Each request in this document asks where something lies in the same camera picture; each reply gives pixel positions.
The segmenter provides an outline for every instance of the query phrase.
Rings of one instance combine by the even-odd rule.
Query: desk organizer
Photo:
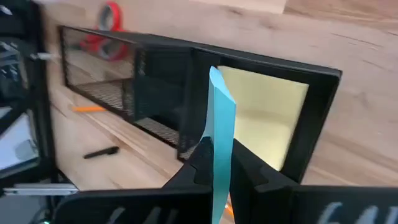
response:
[[[185,161],[205,127],[210,67],[237,105],[234,137],[300,182],[341,71],[151,34],[61,26],[65,84],[177,149]],[[96,37],[126,46],[121,60],[76,50]]]

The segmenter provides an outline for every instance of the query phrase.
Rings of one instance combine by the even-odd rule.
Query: black marker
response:
[[[96,152],[92,152],[92,153],[86,154],[85,156],[83,156],[83,158],[84,159],[90,159],[90,158],[93,158],[93,157],[96,157],[96,156],[101,156],[101,155],[105,155],[105,154],[112,155],[112,154],[115,154],[115,153],[118,153],[118,152],[119,152],[119,147],[118,146],[113,146],[113,147],[109,147],[109,148],[106,148],[106,149],[102,149],[100,151],[96,151]]]

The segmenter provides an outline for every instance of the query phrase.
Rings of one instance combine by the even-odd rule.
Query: wooden desk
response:
[[[396,20],[383,23],[383,19],[391,17],[382,14],[382,9],[374,14],[368,12],[372,18],[368,23],[363,22],[363,17],[355,17],[358,14],[353,9],[347,19],[344,4],[339,5],[340,13],[331,16],[317,11],[331,10],[318,4],[312,11],[303,11],[303,4],[310,1],[316,0],[301,1],[302,4],[299,0],[282,1],[289,6],[283,14],[267,13],[264,8],[255,12],[210,0],[118,3],[123,8],[127,30],[342,70],[341,85],[303,183],[398,185]],[[103,1],[45,3],[53,52],[57,51],[53,25],[92,26],[101,7],[99,2]],[[85,100],[61,85],[56,63],[49,65],[49,80],[58,165],[80,189],[160,187],[179,169],[181,164],[175,160],[174,149],[115,115],[72,112],[71,105],[82,105]],[[116,156],[88,161],[82,158],[87,152],[115,144],[121,146]]]

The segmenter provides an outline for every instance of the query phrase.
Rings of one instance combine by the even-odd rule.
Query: yellow paper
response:
[[[281,170],[308,84],[226,66],[218,69],[236,102],[234,137]]]

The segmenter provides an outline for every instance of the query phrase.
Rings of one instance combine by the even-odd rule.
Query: light blue paper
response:
[[[228,198],[235,115],[236,103],[223,76],[211,67],[206,126],[202,137],[210,137],[214,145],[212,224],[220,222]]]

